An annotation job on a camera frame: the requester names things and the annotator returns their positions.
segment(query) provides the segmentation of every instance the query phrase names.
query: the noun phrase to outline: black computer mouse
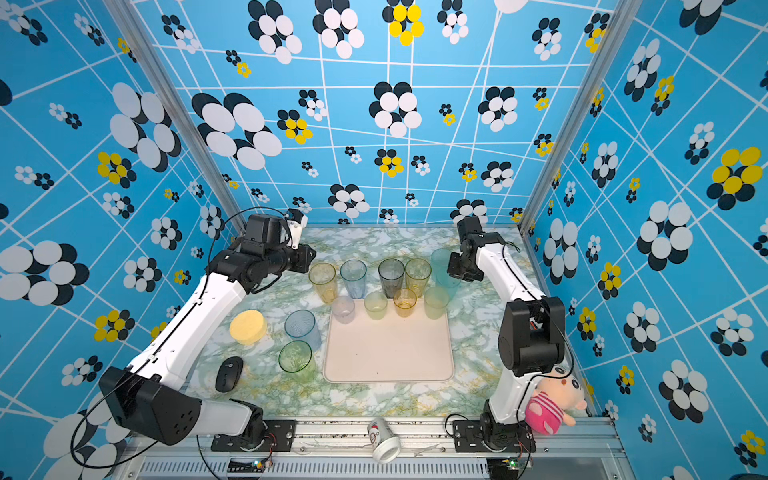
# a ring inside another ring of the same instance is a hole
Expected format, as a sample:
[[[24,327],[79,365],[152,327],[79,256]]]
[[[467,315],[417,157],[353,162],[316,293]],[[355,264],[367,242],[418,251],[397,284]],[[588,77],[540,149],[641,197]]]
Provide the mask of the black computer mouse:
[[[216,375],[216,390],[225,393],[235,388],[240,374],[243,372],[243,359],[239,356],[231,356],[224,360]]]

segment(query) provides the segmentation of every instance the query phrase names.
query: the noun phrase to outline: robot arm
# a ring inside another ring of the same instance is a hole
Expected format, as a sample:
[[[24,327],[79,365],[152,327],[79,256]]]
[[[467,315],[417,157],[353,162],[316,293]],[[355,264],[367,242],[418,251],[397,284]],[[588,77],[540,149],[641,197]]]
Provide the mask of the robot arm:
[[[99,388],[118,425],[166,445],[211,433],[261,441],[261,408],[237,400],[201,401],[178,390],[224,317],[248,293],[264,290],[258,289],[267,275],[309,271],[316,252],[300,243],[307,218],[288,212],[287,219],[251,215],[245,234],[211,260],[192,297],[152,344],[125,369],[104,373]]]
[[[565,308],[526,278],[499,233],[484,232],[476,217],[460,220],[457,228],[461,253],[451,253],[448,273],[470,282],[487,275],[506,303],[498,333],[505,368],[481,417],[486,445],[503,449],[517,442],[517,424],[525,420],[525,407],[541,375],[564,358]]]

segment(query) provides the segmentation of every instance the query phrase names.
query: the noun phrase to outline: vent grille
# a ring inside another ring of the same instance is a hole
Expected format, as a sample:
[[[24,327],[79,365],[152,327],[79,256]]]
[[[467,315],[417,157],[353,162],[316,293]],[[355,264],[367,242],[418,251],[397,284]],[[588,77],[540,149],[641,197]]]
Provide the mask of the vent grille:
[[[208,460],[217,475],[226,478],[227,462]],[[398,458],[380,465],[370,458],[277,458],[264,473],[233,474],[237,478],[488,478],[480,458]],[[147,460],[141,480],[160,478],[211,478],[202,460],[174,457]]]

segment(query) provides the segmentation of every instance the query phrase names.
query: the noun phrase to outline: pink stuffed toy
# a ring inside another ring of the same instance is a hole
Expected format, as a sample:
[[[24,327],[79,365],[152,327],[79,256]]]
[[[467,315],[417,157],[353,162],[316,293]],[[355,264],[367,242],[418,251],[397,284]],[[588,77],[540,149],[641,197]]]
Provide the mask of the pink stuffed toy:
[[[551,374],[565,376],[565,370],[556,366]],[[584,390],[573,375],[564,379],[543,378],[534,389],[531,401],[525,409],[525,421],[534,432],[554,435],[562,423],[569,427],[576,425],[576,420],[563,410],[586,408]]]

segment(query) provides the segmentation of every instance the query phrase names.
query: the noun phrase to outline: plush doll face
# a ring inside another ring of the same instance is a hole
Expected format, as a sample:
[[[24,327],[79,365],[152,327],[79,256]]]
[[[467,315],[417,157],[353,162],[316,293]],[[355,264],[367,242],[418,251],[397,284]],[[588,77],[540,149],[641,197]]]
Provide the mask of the plush doll face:
[[[552,369],[550,375],[564,376],[565,373],[565,370],[556,366]],[[549,398],[563,410],[584,410],[587,408],[587,401],[584,400],[584,389],[573,375],[569,375],[564,379],[541,379],[536,389],[546,392]]]

